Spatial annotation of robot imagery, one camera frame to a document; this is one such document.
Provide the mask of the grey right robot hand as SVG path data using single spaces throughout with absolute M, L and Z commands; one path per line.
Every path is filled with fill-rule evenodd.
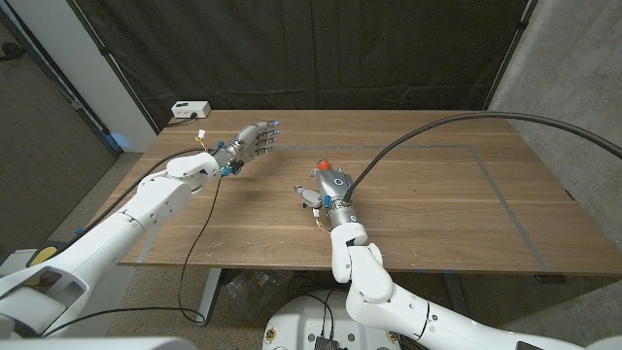
M 302 186 L 294 187 L 303 206 L 311 208 L 316 218 L 324 210 L 333 228 L 355 223 L 358 220 L 356 212 L 352 204 L 344 200 L 353 183 L 352 178 L 342 168 L 316 168 L 311 171 L 311 175 L 317 183 L 318 188 L 315 191 Z

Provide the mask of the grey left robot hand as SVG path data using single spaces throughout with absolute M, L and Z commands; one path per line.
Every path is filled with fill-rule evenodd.
M 274 150 L 280 131 L 278 121 L 258 122 L 242 128 L 228 143 L 220 146 L 213 157 L 225 175 L 237 175 L 256 157 Z

